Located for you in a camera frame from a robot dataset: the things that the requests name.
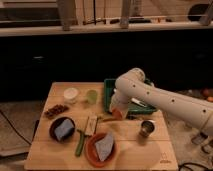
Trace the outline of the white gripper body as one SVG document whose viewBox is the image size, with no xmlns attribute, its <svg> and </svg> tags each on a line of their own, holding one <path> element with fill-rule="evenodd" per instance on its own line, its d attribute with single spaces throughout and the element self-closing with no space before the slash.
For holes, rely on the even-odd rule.
<svg viewBox="0 0 213 171">
<path fill-rule="evenodd" d="M 109 111 L 112 113 L 113 109 L 118 109 L 122 113 L 122 119 L 124 120 L 128 114 L 128 107 L 130 104 L 130 98 L 121 94 L 115 93 L 109 105 Z"/>
</svg>

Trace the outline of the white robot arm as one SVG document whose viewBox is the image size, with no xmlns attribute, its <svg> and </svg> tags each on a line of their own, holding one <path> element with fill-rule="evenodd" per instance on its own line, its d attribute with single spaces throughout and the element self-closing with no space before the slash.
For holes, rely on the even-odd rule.
<svg viewBox="0 0 213 171">
<path fill-rule="evenodd" d="M 133 68 L 120 75 L 115 81 L 116 92 L 112 95 L 109 110 L 117 111 L 120 118 L 125 118 L 129 104 L 135 98 L 213 136 L 213 103 L 156 88 L 144 81 L 145 73 L 140 68 Z"/>
</svg>

